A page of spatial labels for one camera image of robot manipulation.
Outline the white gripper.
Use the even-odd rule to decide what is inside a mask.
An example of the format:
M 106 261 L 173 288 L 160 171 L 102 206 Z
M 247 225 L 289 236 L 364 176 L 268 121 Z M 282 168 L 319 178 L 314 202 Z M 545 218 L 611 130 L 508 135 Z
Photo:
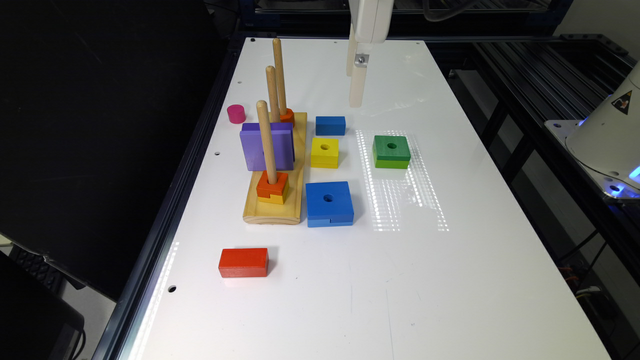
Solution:
M 349 105 L 362 105 L 369 55 L 358 52 L 358 43 L 383 43 L 388 35 L 394 0 L 349 0 L 351 24 L 346 60 L 350 77 Z

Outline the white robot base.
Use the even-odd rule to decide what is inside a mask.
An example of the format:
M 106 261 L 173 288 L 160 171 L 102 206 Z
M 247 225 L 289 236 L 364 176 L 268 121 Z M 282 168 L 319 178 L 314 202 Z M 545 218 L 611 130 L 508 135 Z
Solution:
M 547 130 L 603 197 L 639 200 L 639 68 L 583 120 L 548 120 Z

